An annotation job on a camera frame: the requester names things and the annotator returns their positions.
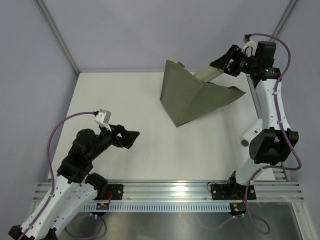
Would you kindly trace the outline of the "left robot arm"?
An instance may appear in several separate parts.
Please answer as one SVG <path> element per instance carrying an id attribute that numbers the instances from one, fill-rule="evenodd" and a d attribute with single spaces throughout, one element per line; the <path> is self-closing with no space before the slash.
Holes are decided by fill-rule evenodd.
<path id="1" fill-rule="evenodd" d="M 79 131 L 50 190 L 23 224 L 9 230 L 9 236 L 14 240 L 56 240 L 85 205 L 108 193 L 107 179 L 91 172 L 93 161 L 110 146 L 129 149 L 139 135 L 122 125 L 101 128 L 99 134 L 88 128 Z"/>

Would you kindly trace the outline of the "green canvas bag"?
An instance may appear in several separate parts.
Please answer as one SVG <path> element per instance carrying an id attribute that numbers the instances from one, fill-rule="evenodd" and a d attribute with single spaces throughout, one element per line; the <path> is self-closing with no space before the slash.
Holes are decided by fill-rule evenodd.
<path id="1" fill-rule="evenodd" d="M 180 62 L 165 63 L 160 102 L 177 128 L 235 102 L 244 94 L 236 86 L 202 82 Z"/>

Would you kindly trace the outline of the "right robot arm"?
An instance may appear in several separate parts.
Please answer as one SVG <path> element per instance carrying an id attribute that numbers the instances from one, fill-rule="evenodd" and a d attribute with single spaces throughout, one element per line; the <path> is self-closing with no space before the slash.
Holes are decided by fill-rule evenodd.
<path id="1" fill-rule="evenodd" d="M 232 173 L 226 184 L 210 185 L 213 200 L 256 199 L 254 180 L 286 161 L 299 140 L 298 132 L 291 129 L 285 115 L 281 70 L 273 66 L 275 52 L 274 42 L 250 40 L 244 47 L 232 45 L 222 57 L 210 63 L 233 77 L 245 73 L 250 78 L 259 117 L 242 135 L 241 142 L 248 146 L 248 160 Z"/>

